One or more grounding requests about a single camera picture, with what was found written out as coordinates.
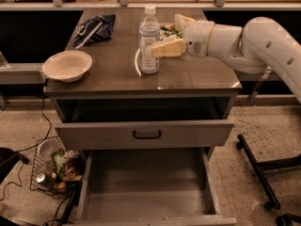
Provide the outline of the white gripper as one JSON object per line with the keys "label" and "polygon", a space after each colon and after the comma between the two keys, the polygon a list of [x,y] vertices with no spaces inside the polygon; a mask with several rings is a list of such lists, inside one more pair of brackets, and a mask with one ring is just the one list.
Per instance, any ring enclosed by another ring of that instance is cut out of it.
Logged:
{"label": "white gripper", "polygon": [[187,52],[190,56],[206,57],[215,23],[203,20],[195,21],[193,18],[175,14],[174,24],[179,30],[183,30],[183,39],[162,40],[154,43],[150,48],[150,54],[153,57],[180,57]]}

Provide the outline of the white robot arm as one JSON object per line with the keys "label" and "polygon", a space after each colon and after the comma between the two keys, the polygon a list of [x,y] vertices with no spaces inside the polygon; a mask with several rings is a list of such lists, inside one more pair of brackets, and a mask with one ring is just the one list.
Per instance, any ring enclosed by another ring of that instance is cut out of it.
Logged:
{"label": "white robot arm", "polygon": [[301,102],[301,45],[276,21],[257,17],[245,26],[191,21],[177,14],[182,35],[157,41],[146,53],[152,57],[215,57],[241,73],[260,74],[272,68]]}

